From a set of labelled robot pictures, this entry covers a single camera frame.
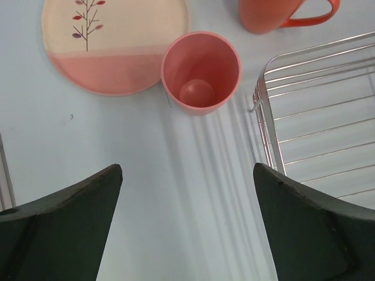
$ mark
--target cup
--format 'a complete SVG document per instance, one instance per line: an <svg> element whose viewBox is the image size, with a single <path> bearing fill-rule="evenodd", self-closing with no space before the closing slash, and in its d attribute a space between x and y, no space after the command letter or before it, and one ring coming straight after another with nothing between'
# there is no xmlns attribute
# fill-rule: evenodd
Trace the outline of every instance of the cup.
<svg viewBox="0 0 375 281"><path fill-rule="evenodd" d="M243 26L250 32L265 34L276 28L311 26L324 23L338 11L340 0L327 0L331 11L314 18L291 19L305 0L239 0L239 13Z"/></svg>
<svg viewBox="0 0 375 281"><path fill-rule="evenodd" d="M162 60L168 95L184 111L206 115L225 104L241 78L234 47L212 32L190 32L172 43Z"/></svg>

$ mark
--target branch design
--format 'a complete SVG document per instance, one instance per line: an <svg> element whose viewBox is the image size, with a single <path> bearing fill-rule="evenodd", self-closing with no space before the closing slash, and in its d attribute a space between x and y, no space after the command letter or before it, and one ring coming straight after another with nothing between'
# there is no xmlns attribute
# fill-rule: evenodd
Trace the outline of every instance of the branch design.
<svg viewBox="0 0 375 281"><path fill-rule="evenodd" d="M86 51L88 51L88 36L91 33L93 33L95 30L102 29L104 26L104 25L97 25L96 27L91 28L91 25L93 22L99 21L98 19L95 18L98 12L98 9L96 9L93 14L92 13L89 14L89 12L91 8L94 6L104 5L105 1L103 0L99 0L99 1L98 0L75 0L75 3L77 5L85 6L85 11L83 12L76 11L77 15L73 17L73 20L84 20L85 22L81 25L81 30L79 30L78 28L76 28L75 25L73 25L73 28L76 30L76 32L73 33L72 36L76 39L83 38L86 41Z"/></svg>

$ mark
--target pink and beige plate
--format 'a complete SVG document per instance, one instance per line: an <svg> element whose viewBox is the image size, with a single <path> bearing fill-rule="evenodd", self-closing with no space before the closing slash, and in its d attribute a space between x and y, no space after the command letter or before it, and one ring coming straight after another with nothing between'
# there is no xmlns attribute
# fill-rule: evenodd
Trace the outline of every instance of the pink and beige plate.
<svg viewBox="0 0 375 281"><path fill-rule="evenodd" d="M190 29L188 0L45 0L43 43L53 65L97 94L130 95L161 79L169 45Z"/></svg>

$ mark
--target tabletop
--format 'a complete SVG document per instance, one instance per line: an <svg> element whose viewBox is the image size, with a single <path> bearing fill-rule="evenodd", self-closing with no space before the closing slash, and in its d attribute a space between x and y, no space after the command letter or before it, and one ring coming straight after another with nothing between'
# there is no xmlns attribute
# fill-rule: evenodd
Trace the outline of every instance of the tabletop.
<svg viewBox="0 0 375 281"><path fill-rule="evenodd" d="M301 16L320 14L308 1ZM190 116L159 83L108 98L63 78L45 54L43 0L0 10L0 133L13 192L24 204L112 163L124 182L98 280L277 280L252 178L264 161L251 96L273 56L375 28L375 2L343 0L328 22L252 35L235 0L190 0L193 30L238 50L243 78L218 111Z"/></svg>

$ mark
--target mug handle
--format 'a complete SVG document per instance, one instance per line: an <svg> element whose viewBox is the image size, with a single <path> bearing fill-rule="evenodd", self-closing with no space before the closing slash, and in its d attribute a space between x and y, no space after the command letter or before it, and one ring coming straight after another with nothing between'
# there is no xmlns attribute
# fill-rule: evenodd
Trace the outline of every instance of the mug handle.
<svg viewBox="0 0 375 281"><path fill-rule="evenodd" d="M316 16L314 18L306 18L306 19L288 19L284 22L280 27L281 28L297 28L299 26L311 26L311 25L319 25L321 23L326 22L334 14L338 11L340 7L340 0L327 0L330 5L332 6L332 10L329 13L326 13L322 16Z"/></svg>

